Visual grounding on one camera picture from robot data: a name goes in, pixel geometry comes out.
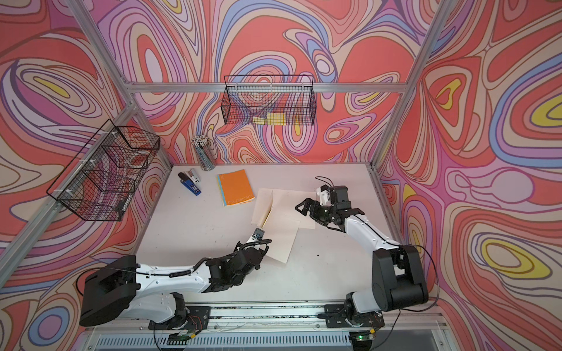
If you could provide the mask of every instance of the black cable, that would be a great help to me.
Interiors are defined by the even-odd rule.
[[[158,343],[156,342],[156,328],[152,329],[152,336],[154,336],[154,345],[158,348],[158,351],[162,351]]]
[[[439,292],[441,291],[441,285],[439,284],[439,274],[437,273],[437,267],[435,265],[435,262],[433,261],[433,257],[431,257],[431,255],[429,254],[429,252],[425,249],[425,247],[421,246],[421,245],[411,245],[411,246],[416,246],[416,247],[420,247],[423,249],[423,251],[425,251],[425,253],[429,256],[429,259],[431,260],[431,264],[433,265],[433,270],[435,270],[435,279],[437,281],[437,296],[435,296],[435,300],[433,301],[433,303],[431,304],[431,306],[426,307],[424,309],[420,309],[420,310],[415,310],[415,309],[407,309],[407,308],[403,308],[403,310],[405,311],[410,311],[410,312],[425,312],[428,309],[432,308],[433,306],[437,305],[437,300],[439,300]]]
[[[394,330],[394,327],[396,326],[396,322],[398,321],[398,318],[400,317],[400,313],[402,313],[401,310],[398,310],[398,316],[396,316],[396,319],[394,320],[394,324],[392,325],[392,328],[390,329],[390,332],[388,333],[387,337],[384,338],[383,342],[378,344],[375,347],[371,347],[369,351],[374,350],[374,349],[378,349],[382,344],[384,344],[388,338],[390,337],[390,334],[392,334],[392,331]]]
[[[316,176],[316,177],[314,177],[314,179],[318,179],[320,181],[323,181],[324,183],[326,183],[326,184],[328,184],[332,187],[334,186],[334,182],[332,182],[332,180],[328,177]]]
[[[335,230],[335,231],[340,231],[340,232],[342,232],[342,233],[343,233],[343,230],[341,230],[340,228],[336,228],[336,227],[329,227],[329,226],[326,226],[326,228],[328,228],[328,229],[332,229],[332,230]]]
[[[358,220],[360,220],[360,221],[363,222],[364,224],[367,224],[367,227],[371,228],[371,230],[372,230],[373,232],[375,232],[375,234],[376,234],[382,241],[384,241],[385,243],[387,242],[387,240],[386,240],[385,238],[383,238],[383,237],[375,230],[375,228],[373,228],[373,227],[371,227],[371,226],[369,225],[369,222],[365,222],[365,221],[362,220],[358,215],[352,215],[352,216],[354,216],[355,218],[357,218]]]
[[[330,317],[325,317],[325,316],[335,316],[337,314],[345,313],[345,311],[346,311],[345,309],[340,309],[339,311],[336,311],[336,312],[322,312],[322,313],[318,313],[316,315],[316,318],[321,319],[321,320],[325,320],[325,319],[330,318]]]
[[[249,243],[243,244],[238,248],[238,251],[240,250],[244,250],[247,247],[250,246],[258,246],[258,245],[264,245],[264,244],[271,244],[273,240],[271,239],[262,239],[262,240],[258,240],[258,241],[251,241]]]
[[[189,275],[189,274],[195,272],[195,270],[197,270],[199,268],[199,266],[203,264],[203,262],[208,261],[209,259],[211,259],[211,258],[203,257],[190,270],[173,272],[173,273],[166,274],[166,275],[170,278],[176,278],[176,277],[182,277],[184,275]]]
[[[157,273],[143,273],[143,272],[137,272],[135,271],[128,271],[128,270],[122,270],[120,268],[113,268],[113,267],[107,267],[107,263],[105,263],[104,261],[97,259],[96,257],[92,257],[92,256],[88,256],[89,258],[98,261],[99,263],[103,263],[104,265],[106,265],[105,267],[102,268],[107,268],[108,270],[114,270],[114,271],[121,271],[121,272],[127,272],[127,273],[136,273],[136,274],[142,274],[142,275],[160,275],[160,276],[167,276],[167,274],[157,274]]]
[[[80,280],[80,278],[87,272],[91,272],[94,270],[100,270],[103,267],[95,267],[95,268],[89,268],[85,271],[83,271],[82,273],[80,273],[80,275],[78,275],[78,278],[76,278],[76,280],[74,281],[74,286],[76,287],[76,291],[78,291],[78,293],[80,294],[80,296],[84,296],[84,294],[82,293],[82,291],[80,291],[80,289],[78,289],[78,280]]]

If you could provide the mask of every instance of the white table surface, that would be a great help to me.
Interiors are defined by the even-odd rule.
[[[387,222],[365,165],[240,165],[217,166],[204,172],[199,196],[179,181],[178,173],[192,166],[176,166],[162,190],[137,251],[137,262],[155,266],[194,265],[202,257],[221,257],[245,243],[255,229],[250,224],[255,201],[224,207],[216,175],[246,170],[254,195],[260,188],[313,192],[326,176],[348,187],[353,207],[389,234]],[[287,264],[264,257],[261,269],[244,283],[218,293],[184,294],[186,302],[265,302],[343,299],[370,286],[371,255],[346,234],[320,225],[299,229]]]

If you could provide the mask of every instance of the pencil cup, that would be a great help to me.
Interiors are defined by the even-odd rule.
[[[196,135],[191,138],[191,143],[197,154],[197,159],[199,160],[199,165],[204,171],[210,171],[215,168],[215,159],[211,154],[211,139],[206,135]]]

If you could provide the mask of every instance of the vent grille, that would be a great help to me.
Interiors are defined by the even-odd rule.
[[[156,335],[156,341],[162,349],[203,348],[203,347],[279,347],[296,346],[351,346],[348,332],[239,332],[239,333],[201,333],[195,339],[172,341],[167,345],[167,335]],[[96,350],[103,349],[155,349],[152,334],[111,334],[102,335]]]

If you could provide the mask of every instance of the blue stapler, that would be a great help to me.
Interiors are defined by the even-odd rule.
[[[184,172],[180,172],[178,173],[178,176],[181,178],[182,184],[186,188],[188,188],[190,192],[192,192],[196,196],[201,194],[201,190],[199,190],[199,188],[191,181],[191,179],[189,179],[187,174],[185,174]]]

